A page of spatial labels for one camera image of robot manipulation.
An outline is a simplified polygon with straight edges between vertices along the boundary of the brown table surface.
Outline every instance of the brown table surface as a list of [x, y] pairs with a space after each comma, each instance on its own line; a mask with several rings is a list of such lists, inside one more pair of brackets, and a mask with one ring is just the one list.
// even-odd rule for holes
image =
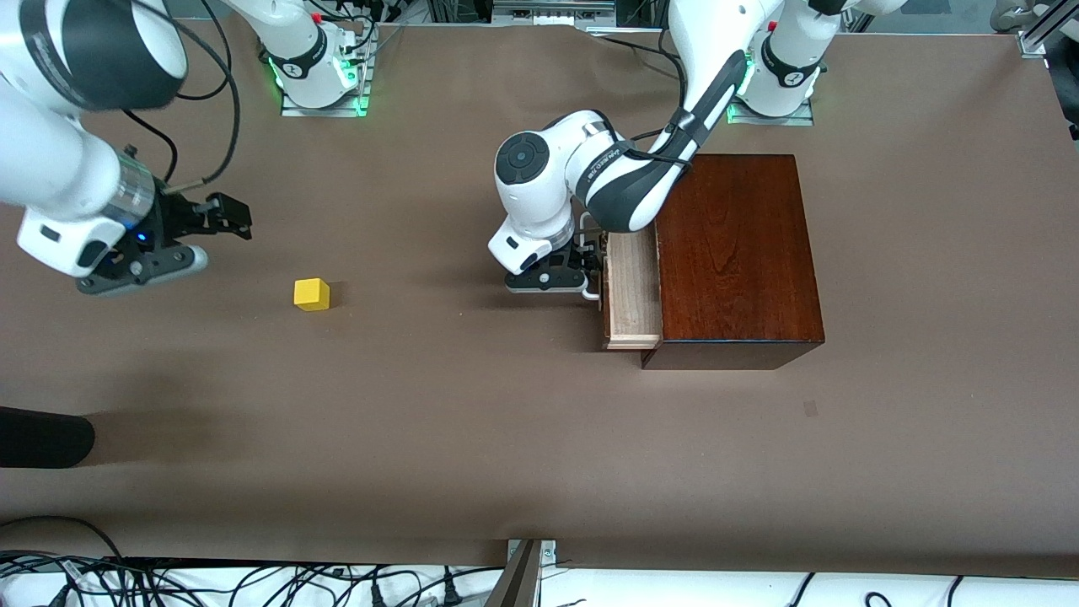
[[[538, 536], [581, 566], [1079, 568], [1079, 156], [1013, 39], [841, 37], [815, 127], [721, 127], [707, 151], [797, 157], [828, 343], [648, 373], [598, 351], [589, 303], [505, 291], [491, 164], [581, 108], [663, 124], [672, 81], [569, 28], [415, 27], [366, 119], [282, 119], [229, 26], [244, 127], [218, 187], [252, 240], [192, 238], [204, 273], [94, 299], [0, 209], [2, 404], [101, 432], [97, 466], [0, 472], [3, 516], [85, 516], [136, 555], [496, 563]], [[192, 91], [219, 78], [192, 65]], [[174, 182], [216, 165], [229, 107], [146, 114]], [[164, 166], [122, 115], [87, 124]], [[292, 307], [312, 275], [334, 309]]]

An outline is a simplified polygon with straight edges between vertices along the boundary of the green led light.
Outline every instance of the green led light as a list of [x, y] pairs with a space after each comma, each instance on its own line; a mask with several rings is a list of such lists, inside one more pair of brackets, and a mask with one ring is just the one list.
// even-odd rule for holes
[[756, 71], [755, 69], [753, 69], [753, 67], [754, 67], [753, 66], [753, 56], [750, 55], [749, 52], [747, 51], [746, 52], [746, 78], [742, 79], [741, 85], [738, 86], [738, 92], [736, 93], [737, 95], [745, 95], [746, 94], [746, 89], [749, 88], [749, 81], [753, 79], [753, 72]]
[[355, 81], [356, 79], [353, 77], [353, 74], [355, 73], [354, 71], [349, 72], [349, 74], [345, 74], [344, 72], [344, 69], [349, 68], [349, 61], [338, 61], [337, 64], [331, 64], [331, 65], [333, 65], [333, 69], [337, 70], [338, 78], [341, 79], [341, 85], [345, 87], [351, 87], [353, 85], [353, 81]]
[[281, 83], [281, 72], [277, 71], [277, 66], [270, 63], [270, 70], [273, 71], [273, 81], [277, 84], [277, 87], [282, 91], [285, 89], [285, 85]]

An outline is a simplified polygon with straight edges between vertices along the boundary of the wire bundle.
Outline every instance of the wire bundle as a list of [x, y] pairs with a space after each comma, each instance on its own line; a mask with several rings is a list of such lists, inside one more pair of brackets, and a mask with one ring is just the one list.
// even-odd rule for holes
[[[276, 590], [263, 602], [262, 607], [292, 607], [300, 591], [309, 587], [319, 589], [329, 595], [325, 604], [317, 604], [316, 607], [344, 607], [353, 592], [365, 582], [371, 585], [373, 607], [387, 607], [382, 599], [378, 582], [395, 576], [411, 576], [415, 579], [418, 587], [415, 592], [398, 602], [395, 607], [406, 607], [409, 602], [412, 603], [412, 607], [418, 607], [423, 593], [440, 584], [447, 585], [447, 596], [449, 597], [450, 589], [453, 588], [453, 579], [502, 569], [502, 567], [478, 567], [451, 571], [449, 567], [446, 567], [440, 579], [424, 584], [416, 571], [410, 569], [387, 571], [390, 565], [375, 565], [369, 571], [353, 576], [351, 572], [346, 572], [350, 571], [350, 567], [344, 565], [273, 563], [251, 569], [232, 589], [190, 588], [173, 579], [169, 576], [169, 569], [159, 568], [160, 562], [158, 560], [125, 557], [108, 535], [81, 519], [51, 515], [27, 516], [2, 523], [0, 528], [35, 521], [72, 523], [85, 527], [105, 542], [111, 554], [107, 558], [91, 558], [59, 556], [37, 551], [0, 551], [0, 580], [18, 574], [38, 572], [43, 567], [60, 568], [67, 582], [47, 607], [65, 607], [71, 594], [76, 595], [79, 607], [86, 607], [87, 597], [99, 596], [107, 596], [112, 607], [165, 607], [164, 598], [166, 597], [189, 607], [207, 607], [204, 602], [206, 595], [217, 595], [218, 598], [221, 595], [227, 595], [229, 597], [228, 607], [235, 607], [242, 590], [267, 582], [278, 574], [289, 570], [295, 571], [287, 581], [276, 587]], [[86, 588], [84, 580], [87, 578], [96, 582], [95, 588]], [[343, 591], [339, 592], [330, 588], [330, 585], [340, 587], [342, 581], [347, 582]]]

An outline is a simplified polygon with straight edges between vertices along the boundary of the black cable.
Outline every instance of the black cable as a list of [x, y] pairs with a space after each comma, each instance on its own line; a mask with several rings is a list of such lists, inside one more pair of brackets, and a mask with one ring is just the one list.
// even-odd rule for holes
[[[68, 572], [68, 568], [64, 566], [65, 563], [77, 563], [77, 564], [79, 564], [79, 565], [81, 565], [83, 567], [87, 567], [87, 570], [84, 571], [84, 572], [94, 574], [97, 577], [98, 584], [101, 587], [103, 591], [101, 592], [97, 592], [97, 591], [83, 590], [83, 589], [81, 589], [78, 585], [78, 582], [73, 581], [73, 578], [71, 578], [71, 576], [68, 575], [68, 577], [71, 578], [71, 580], [72, 580], [71, 582], [69, 582], [69, 584], [71, 585], [70, 590], [73, 590], [79, 595], [80, 603], [82, 602], [82, 596], [85, 595], [85, 596], [108, 596], [110, 598], [113, 607], [121, 607], [121, 603], [120, 603], [120, 601], [118, 598], [127, 598], [128, 599], [127, 604], [129, 606], [134, 605], [133, 601], [136, 597], [141, 597], [144, 599], [149, 598], [149, 597], [154, 597], [159, 602], [159, 604], [160, 604], [161, 603], [160, 602], [160, 596], [155, 596], [155, 595], [158, 595], [158, 594], [167, 594], [167, 595], [173, 596], [174, 598], [177, 598], [177, 599], [179, 599], [179, 601], [181, 601], [181, 602], [190, 605], [191, 607], [206, 607], [205, 604], [202, 601], [199, 599], [199, 597], [195, 595], [195, 593], [197, 593], [197, 592], [222, 592], [222, 591], [216, 591], [216, 590], [210, 590], [210, 589], [200, 589], [200, 590], [186, 589], [181, 584], [179, 584], [176, 581], [174, 581], [174, 580], [165, 577], [164, 575], [156, 574], [154, 571], [148, 571], [148, 570], [145, 570], [145, 569], [139, 569], [137, 567], [129, 567], [129, 566], [126, 566], [126, 565], [123, 565], [123, 564], [120, 564], [120, 563], [113, 563], [111, 561], [104, 561], [104, 560], [100, 560], [100, 558], [90, 558], [90, 557], [85, 557], [85, 556], [55, 556], [55, 555], [51, 555], [51, 554], [46, 554], [46, 553], [31, 552], [31, 551], [3, 551], [3, 552], [0, 552], [0, 554], [8, 555], [8, 556], [15, 555], [16, 558], [21, 557], [21, 556], [33, 556], [37, 560], [37, 562], [23, 563], [23, 564], [19, 564], [18, 568], [12, 568], [12, 569], [3, 571], [2, 574], [0, 574], [0, 579], [6, 578], [8, 576], [11, 576], [11, 575], [15, 575], [15, 574], [25, 571], [27, 569], [31, 569], [31, 570], [36, 569], [37, 567], [40, 567], [43, 564], [52, 564], [54, 566], [58, 566], [65, 572]], [[134, 588], [131, 589], [131, 590], [128, 590], [126, 588], [126, 585], [123, 585], [123, 587], [121, 587], [120, 590], [113, 590], [112, 588], [110, 588], [107, 579], [103, 575], [103, 567], [104, 568], [108, 568], [109, 570], [112, 570], [112, 571], [117, 572], [118, 578], [121, 579], [121, 580], [123, 580], [123, 578], [124, 578], [124, 574], [123, 574], [124, 571], [133, 571], [134, 572], [134, 576], [133, 576], [133, 578], [134, 578]], [[149, 578], [149, 588], [142, 585], [141, 580], [139, 579], [139, 576], [147, 576]], [[173, 587], [175, 587], [177, 590], [175, 590], [175, 591], [174, 590], [162, 590], [162, 589], [160, 589], [156, 585], [155, 580], [163, 580], [163, 581], [167, 582], [168, 584], [172, 584]], [[190, 598], [187, 598], [187, 597], [182, 596], [183, 594], [187, 594], [188, 596], [190, 596]]]
[[[146, 574], [141, 574], [141, 572], [135, 574], [134, 576], [132, 576], [133, 578], [135, 578], [133, 580], [133, 585], [136, 589], [141, 589], [141, 590], [145, 591], [145, 593], [142, 594], [142, 607], [150, 607], [150, 587], [153, 585], [153, 584], [151, 583], [151, 584], [148, 585], [147, 582], [146, 582], [146, 580], [144, 579], [144, 576], [147, 577], [147, 578], [149, 577], [149, 576], [146, 576]], [[154, 595], [154, 598], [156, 599], [156, 603], [161, 603], [161, 596]], [[131, 607], [135, 607], [135, 596], [134, 595], [131, 597], [131, 601], [127, 602], [127, 605], [131, 606]]]
[[682, 58], [678, 55], [671, 53], [667, 49], [664, 49], [664, 39], [667, 37], [667, 30], [659, 32], [659, 39], [656, 40], [656, 47], [659, 49], [659, 54], [667, 57], [667, 60], [674, 66], [674, 72], [678, 73], [678, 105], [685, 105], [685, 92], [688, 87], [688, 79], [685, 75], [685, 68], [682, 66]]
[[329, 589], [329, 588], [327, 588], [327, 587], [325, 587], [323, 584], [316, 583], [314, 581], [315, 578], [317, 578], [322, 574], [322, 571], [320, 570], [311, 569], [308, 572], [310, 574], [310, 576], [308, 578], [303, 578], [302, 574], [300, 576], [297, 576], [297, 577], [292, 578], [292, 581], [296, 582], [296, 588], [293, 588], [291, 591], [289, 591], [289, 594], [287, 596], [285, 596], [285, 601], [283, 601], [282, 604], [281, 604], [282, 607], [290, 607], [292, 605], [292, 601], [296, 599], [296, 595], [299, 594], [300, 591], [303, 590], [303, 587], [305, 587], [305, 585], [313, 585], [313, 587], [315, 587], [317, 589], [325, 590], [326, 592], [330, 593], [330, 596], [333, 597], [333, 603], [337, 603], [337, 598], [338, 598], [337, 593], [334, 593], [331, 589]]
[[[286, 568], [287, 567], [282, 567], [279, 569], [279, 571], [284, 571]], [[236, 584], [236, 588], [232, 590], [232, 595], [229, 596], [229, 607], [233, 607], [235, 605], [235, 603], [236, 603], [236, 595], [240, 593], [240, 589], [244, 588], [244, 583], [248, 579], [250, 579], [250, 577], [254, 576], [257, 571], [258, 571], [258, 569], [255, 569], [252, 571], [248, 571], [248, 574], [246, 576], [244, 576], [243, 578], [240, 578], [240, 582]], [[274, 571], [272, 575], [276, 575], [279, 571]]]
[[647, 139], [648, 137], [655, 137], [656, 135], [663, 133], [663, 128], [656, 128], [655, 130], [648, 130], [647, 133], [641, 133], [640, 135], [633, 135], [629, 138], [630, 141], [640, 141], [641, 139]]
[[371, 576], [371, 607], [386, 607], [386, 599], [382, 597], [382, 590], [379, 589], [378, 572]]
[[[277, 598], [278, 594], [285, 592], [285, 590], [288, 589], [288, 587], [292, 585], [292, 581], [295, 579], [296, 579], [296, 576], [292, 576], [291, 578], [289, 578], [289, 580], [284, 585], [282, 585], [279, 589], [277, 589], [277, 592], [271, 594], [270, 598], [267, 598], [267, 602], [262, 604], [262, 607], [270, 607], [270, 604], [273, 603], [274, 598]], [[235, 598], [236, 598], [235, 595], [233, 595], [232, 597], [229, 598], [229, 607], [233, 606], [233, 604], [235, 603]]]
[[446, 592], [443, 593], [442, 607], [457, 607], [464, 603], [461, 595], [457, 594], [457, 587], [453, 583], [453, 578], [450, 577], [450, 566], [446, 565], [442, 568], [442, 583], [446, 584]]
[[959, 588], [959, 582], [962, 581], [962, 576], [956, 576], [955, 581], [947, 589], [947, 607], [952, 607], [952, 599], [955, 597], [955, 589]]
[[397, 29], [395, 29], [393, 33], [391, 33], [390, 36], [387, 36], [385, 40], [380, 40], [380, 41], [379, 41], [379, 45], [378, 45], [378, 46], [377, 46], [377, 47], [374, 49], [374, 52], [373, 52], [373, 53], [371, 53], [370, 55], [367, 55], [367, 56], [366, 56], [366, 57], [364, 57], [363, 59], [360, 59], [360, 63], [367, 63], [367, 60], [368, 60], [368, 59], [370, 59], [370, 58], [371, 58], [371, 57], [373, 57], [374, 55], [378, 55], [378, 54], [379, 54], [379, 52], [381, 52], [381, 51], [382, 51], [383, 49], [385, 49], [385, 47], [386, 47], [386, 44], [388, 44], [388, 43], [390, 43], [390, 41], [394, 39], [394, 36], [397, 36], [398, 33], [400, 33], [401, 31], [404, 31], [404, 29], [405, 29], [406, 27], [408, 27], [408, 26], [407, 26], [407, 25], [405, 25], [405, 24], [400, 24], [400, 25], [398, 25], [398, 26], [397, 26]]
[[505, 569], [505, 567], [479, 567], [479, 568], [477, 568], [477, 569], [467, 569], [467, 570], [465, 570], [465, 571], [456, 571], [456, 572], [453, 572], [453, 574], [450, 574], [449, 576], [447, 576], [447, 577], [445, 577], [445, 578], [442, 578], [442, 579], [440, 579], [440, 580], [438, 580], [438, 581], [435, 581], [435, 582], [432, 582], [432, 583], [429, 583], [429, 584], [427, 584], [427, 585], [425, 585], [425, 587], [421, 587], [421, 588], [420, 588], [419, 590], [416, 590], [416, 591], [415, 591], [415, 592], [413, 592], [412, 594], [410, 594], [410, 595], [406, 596], [406, 597], [405, 597], [405, 598], [404, 598], [404, 599], [402, 599], [402, 601], [401, 601], [400, 603], [398, 603], [398, 604], [397, 604], [397, 605], [396, 605], [395, 607], [405, 607], [405, 605], [406, 605], [406, 604], [407, 604], [407, 603], [408, 603], [409, 601], [412, 601], [413, 598], [415, 598], [416, 601], [419, 601], [419, 598], [420, 598], [421, 596], [423, 596], [423, 593], [425, 593], [425, 592], [427, 592], [428, 590], [431, 590], [431, 589], [433, 589], [433, 588], [437, 587], [437, 585], [438, 585], [438, 584], [440, 584], [440, 583], [443, 583], [443, 582], [445, 582], [446, 580], [452, 580], [452, 579], [454, 579], [454, 578], [460, 578], [460, 577], [462, 577], [462, 576], [470, 576], [470, 575], [473, 575], [473, 574], [481, 574], [481, 572], [483, 572], [483, 571], [501, 571], [501, 570], [503, 570], [503, 569]]
[[693, 168], [693, 163], [688, 160], [682, 160], [681, 157], [675, 157], [672, 155], [664, 155], [663, 153], [647, 152], [644, 150], [626, 150], [625, 155], [632, 157], [633, 160], [658, 160], [660, 162], [669, 162], [671, 164], [678, 164], [684, 168]]
[[804, 580], [802, 580], [802, 584], [798, 587], [798, 592], [794, 595], [794, 601], [791, 601], [787, 607], [798, 607], [798, 603], [802, 603], [802, 595], [806, 593], [806, 587], [809, 585], [809, 580], [811, 580], [817, 574], [810, 572]]
[[105, 532], [98, 529], [93, 523], [83, 521], [82, 519], [78, 519], [76, 516], [63, 516], [59, 514], [38, 514], [35, 516], [23, 516], [19, 519], [12, 519], [11, 521], [5, 521], [3, 523], [0, 523], [0, 529], [11, 525], [17, 525], [21, 523], [32, 523], [35, 521], [57, 521], [62, 523], [73, 523], [76, 525], [85, 527], [91, 532], [94, 532], [94, 535], [96, 535], [103, 542], [105, 542], [105, 546], [109, 547], [109, 552], [111, 552], [112, 555], [115, 556], [118, 561], [124, 560], [123, 554], [120, 554], [120, 549], [117, 548], [117, 544], [115, 542], [112, 541], [112, 538], [110, 538]]
[[653, 49], [651, 46], [645, 46], [643, 44], [637, 44], [636, 42], [626, 42], [625, 40], [616, 40], [614, 38], [607, 38], [607, 37], [601, 37], [600, 40], [605, 40], [613, 44], [619, 44], [622, 46], [628, 46], [630, 49], [637, 49], [638, 51], [644, 51], [645, 53], [655, 53], [669, 60], [671, 65], [674, 66], [675, 73], [678, 73], [678, 89], [679, 89], [678, 102], [680, 106], [684, 106], [685, 92], [687, 86], [685, 68], [682, 67], [682, 61], [679, 60], [677, 55], [663, 49], [664, 38], [666, 38], [666, 36], [667, 36], [666, 29], [659, 32], [659, 40], [658, 40], [660, 46], [659, 49]]
[[168, 161], [168, 168], [165, 170], [165, 176], [161, 178], [162, 181], [167, 183], [168, 180], [173, 178], [173, 171], [176, 170], [176, 163], [177, 161], [179, 161], [180, 156], [179, 150], [176, 149], [176, 141], [174, 141], [172, 137], [163, 133], [153, 124], [150, 124], [146, 120], [142, 120], [142, 118], [135, 114], [135, 112], [133, 111], [125, 109], [124, 115], [134, 120], [136, 123], [142, 126], [142, 128], [146, 128], [147, 130], [156, 135], [158, 138], [160, 138], [162, 141], [165, 141], [165, 144], [168, 146], [168, 152], [172, 155], [172, 157]]
[[664, 8], [659, 10], [659, 14], [656, 17], [654, 17], [654, 20], [659, 22], [656, 23], [655, 25], [664, 29], [667, 29], [668, 27], [670, 27], [670, 22], [667, 18], [667, 14], [670, 13], [671, 10], [671, 0], [663, 0], [663, 1], [664, 1]]
[[375, 567], [375, 568], [371, 569], [370, 571], [364, 574], [363, 576], [360, 576], [358, 578], [354, 578], [353, 582], [351, 584], [349, 584], [349, 590], [344, 591], [341, 594], [341, 597], [338, 598], [338, 602], [334, 603], [333, 605], [331, 605], [330, 607], [338, 607], [338, 605], [342, 605], [342, 606], [347, 605], [349, 604], [349, 599], [352, 598], [352, 592], [354, 590], [356, 590], [356, 587], [358, 587], [364, 580], [369, 579], [378, 570], [379, 570], [379, 567]]
[[[9, 553], [10, 552], [19, 552], [19, 553], [22, 553], [22, 554], [18, 554], [17, 556], [15, 556], [15, 558], [21, 558], [22, 556], [27, 555], [25, 553], [25, 551], [5, 551], [5, 552], [9, 552]], [[38, 560], [41, 560], [41, 555], [38, 555], [38, 554], [31, 554], [31, 555], [35, 556]], [[64, 577], [65, 577], [65, 579], [67, 581], [64, 583], [64, 587], [60, 588], [59, 592], [56, 593], [56, 596], [54, 596], [53, 599], [49, 603], [49, 607], [65, 607], [67, 605], [67, 595], [68, 595], [68, 593], [70, 593], [72, 589], [77, 589], [78, 584], [79, 584], [79, 581], [71, 575], [70, 571], [68, 571], [67, 568], [60, 567], [60, 570], [64, 571]], [[15, 571], [10, 571], [10, 570], [2, 571], [2, 572], [0, 572], [0, 579], [6, 578], [6, 577], [12, 576], [12, 575], [16, 575], [18, 571], [19, 571], [18, 569], [16, 569]], [[86, 603], [83, 599], [82, 595], [79, 594], [78, 596], [79, 596], [79, 606], [80, 607], [86, 607]]]
[[880, 601], [883, 601], [885, 607], [891, 607], [891, 601], [888, 601], [888, 597], [880, 594], [879, 592], [871, 592], [866, 594], [862, 603], [865, 605], [865, 607], [875, 607], [872, 603], [874, 598], [879, 598]]
[[[217, 35], [221, 37], [221, 44], [224, 45], [224, 64], [232, 71], [232, 47], [229, 46], [229, 39], [224, 36], [224, 29], [221, 28], [221, 22], [217, 20], [217, 15], [214, 14], [214, 10], [209, 6], [209, 2], [206, 0], [200, 0], [203, 6], [206, 9], [206, 14], [209, 15], [210, 20], [214, 22], [214, 27], [217, 28]], [[206, 93], [204, 95], [185, 95], [183, 93], [177, 93], [176, 96], [181, 99], [187, 99], [189, 101], [203, 101], [213, 97], [216, 97], [218, 93], [224, 91], [224, 87], [229, 85], [229, 79], [222, 78], [221, 83], [217, 85], [216, 88]]]
[[214, 169], [213, 173], [203, 177], [202, 179], [200, 179], [194, 183], [185, 185], [185, 188], [205, 185], [206, 183], [214, 181], [215, 179], [220, 177], [222, 173], [224, 173], [224, 169], [228, 168], [229, 163], [232, 162], [232, 155], [236, 151], [236, 139], [240, 138], [240, 87], [236, 86], [236, 80], [232, 77], [232, 70], [229, 69], [229, 66], [224, 64], [224, 60], [221, 59], [221, 56], [217, 54], [217, 52], [213, 49], [213, 46], [207, 44], [206, 41], [200, 38], [197, 33], [191, 31], [191, 29], [189, 29], [188, 26], [179, 23], [177, 19], [174, 19], [167, 13], [154, 6], [151, 6], [150, 4], [147, 4], [146, 2], [144, 2], [144, 0], [107, 0], [107, 1], [112, 2], [118, 6], [124, 6], [125, 1], [131, 2], [133, 5], [137, 4], [142, 10], [148, 11], [153, 15], [156, 15], [158, 18], [168, 22], [169, 24], [173, 25], [173, 27], [178, 29], [185, 36], [190, 38], [195, 44], [201, 46], [203, 51], [206, 51], [206, 54], [208, 54], [210, 58], [214, 59], [214, 63], [217, 64], [217, 67], [221, 69], [221, 72], [224, 74], [224, 79], [228, 80], [229, 88], [230, 92], [232, 93], [232, 133], [229, 137], [229, 147], [224, 152], [224, 157], [221, 160], [221, 163], [218, 165], [216, 169]]
[[374, 28], [378, 27], [378, 22], [375, 22], [371, 16], [369, 15], [358, 15], [358, 16], [368, 20], [367, 31], [364, 33], [363, 40], [356, 42], [352, 46], [346, 46], [344, 50], [345, 53], [351, 53], [356, 49], [359, 49], [364, 44], [370, 42], [371, 36], [374, 35]]
[[[633, 11], [632, 13], [630, 13], [630, 14], [629, 14], [629, 15], [628, 15], [628, 16], [626, 17], [626, 20], [625, 20], [625, 22], [623, 22], [623, 25], [624, 25], [624, 26], [628, 26], [628, 25], [629, 25], [629, 22], [633, 20], [633, 17], [637, 17], [638, 15], [640, 15], [640, 14], [641, 14], [641, 11], [643, 11], [645, 6], [648, 6], [648, 5], [651, 5], [651, 4], [655, 4], [655, 3], [656, 3], [656, 2], [658, 2], [658, 1], [659, 1], [659, 0], [641, 0], [641, 3], [640, 3], [640, 4], [638, 5], [638, 6], [637, 6], [637, 10], [636, 10], [636, 11]], [[641, 25], [641, 22], [640, 22], [640, 19], [638, 19], [638, 22], [637, 22], [637, 25]]]

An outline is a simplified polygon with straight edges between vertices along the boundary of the metal bracket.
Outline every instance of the metal bracket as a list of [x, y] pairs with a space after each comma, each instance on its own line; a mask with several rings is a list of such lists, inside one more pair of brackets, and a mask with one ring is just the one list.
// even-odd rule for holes
[[509, 564], [483, 607], [534, 607], [542, 567], [557, 563], [555, 540], [510, 540]]
[[1027, 41], [1024, 38], [1025, 31], [1020, 31], [1015, 35], [1015, 43], [1019, 44], [1019, 54], [1024, 59], [1043, 59], [1046, 58], [1046, 45], [1038, 44], [1037, 46], [1029, 49], [1027, 47]]
[[1041, 58], [1042, 43], [1079, 15], [1079, 0], [1056, 0], [1051, 3], [1026, 31], [1019, 32], [1019, 47], [1024, 58]]
[[771, 118], [761, 115], [749, 109], [745, 101], [735, 97], [727, 106], [728, 124], [763, 124], [766, 126], [812, 126], [812, 104], [809, 99], [802, 101], [798, 109], [790, 115]]
[[[358, 82], [355, 88], [345, 93], [336, 102], [324, 108], [305, 108], [299, 106], [284, 93], [282, 88], [281, 114], [284, 116], [322, 116], [322, 118], [357, 118], [367, 115], [367, 106], [371, 98], [371, 80], [374, 78], [374, 63], [378, 58], [374, 55], [379, 47], [379, 28], [367, 22], [365, 27], [373, 27], [371, 37], [361, 47], [356, 49], [351, 55], [345, 57], [349, 61], [356, 61], [356, 65], [342, 67], [343, 78], [353, 78]], [[346, 29], [347, 44], [356, 43], [356, 35]]]

